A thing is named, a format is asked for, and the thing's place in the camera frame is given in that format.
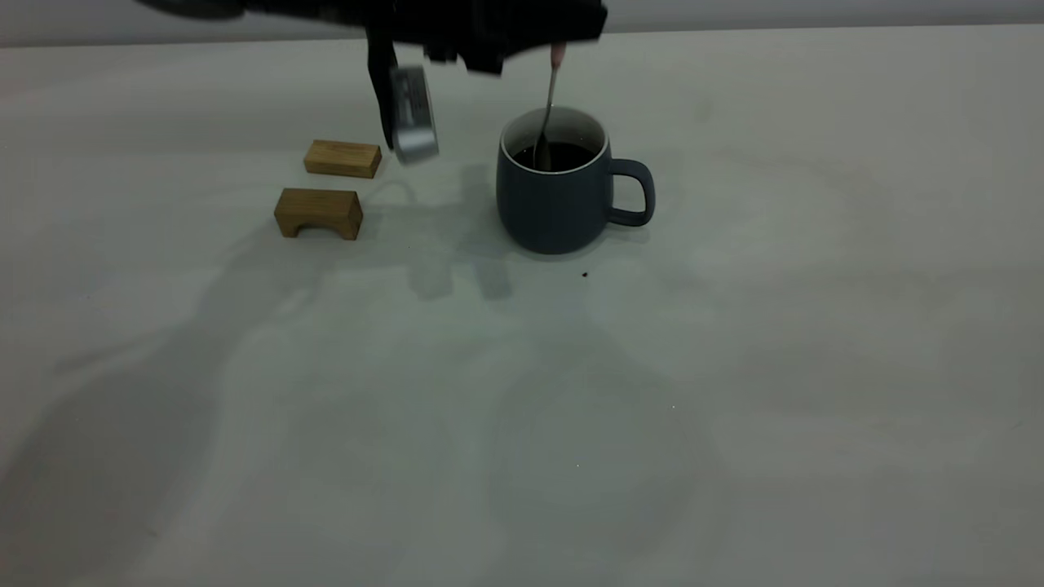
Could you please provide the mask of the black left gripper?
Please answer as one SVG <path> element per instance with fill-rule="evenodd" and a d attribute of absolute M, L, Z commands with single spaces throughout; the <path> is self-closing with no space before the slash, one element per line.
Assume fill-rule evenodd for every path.
<path fill-rule="evenodd" d="M 601 1 L 511 1 L 506 38 L 498 30 L 498 1 L 395 1 L 392 33 L 399 43 L 421 46 L 432 62 L 462 60 L 467 70 L 501 75 L 506 47 L 596 41 L 604 32 Z"/>

